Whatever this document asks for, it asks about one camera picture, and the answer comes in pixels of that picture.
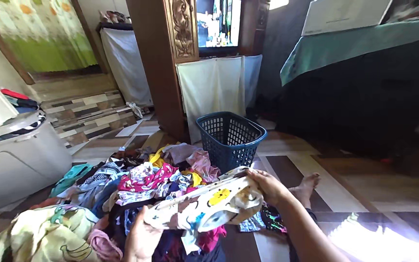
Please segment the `television screen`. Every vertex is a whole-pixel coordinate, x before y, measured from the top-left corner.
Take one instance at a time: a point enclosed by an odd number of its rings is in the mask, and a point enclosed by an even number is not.
[[[196,0],[198,47],[238,45],[241,0]]]

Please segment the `bare foot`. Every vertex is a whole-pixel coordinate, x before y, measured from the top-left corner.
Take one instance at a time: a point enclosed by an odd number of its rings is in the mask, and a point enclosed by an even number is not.
[[[289,191],[305,208],[311,208],[310,197],[320,179],[318,173],[313,173],[311,176],[304,177],[298,187],[289,188]]]

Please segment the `green patterned cloth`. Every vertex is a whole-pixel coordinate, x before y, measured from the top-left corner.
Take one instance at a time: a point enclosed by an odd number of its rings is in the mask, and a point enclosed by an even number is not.
[[[28,72],[98,64],[69,0],[0,0],[0,34]]]

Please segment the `yellow cartoon face print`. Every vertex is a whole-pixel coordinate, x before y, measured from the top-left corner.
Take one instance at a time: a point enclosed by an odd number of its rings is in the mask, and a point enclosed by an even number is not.
[[[226,199],[232,190],[224,188],[223,190],[219,189],[216,193],[214,193],[213,197],[208,200],[208,206],[217,205],[222,200]]]

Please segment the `teal table cloth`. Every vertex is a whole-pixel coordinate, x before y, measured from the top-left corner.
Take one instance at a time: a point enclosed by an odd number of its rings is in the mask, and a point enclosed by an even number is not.
[[[419,40],[419,21],[302,36],[281,69],[282,86],[305,72]]]

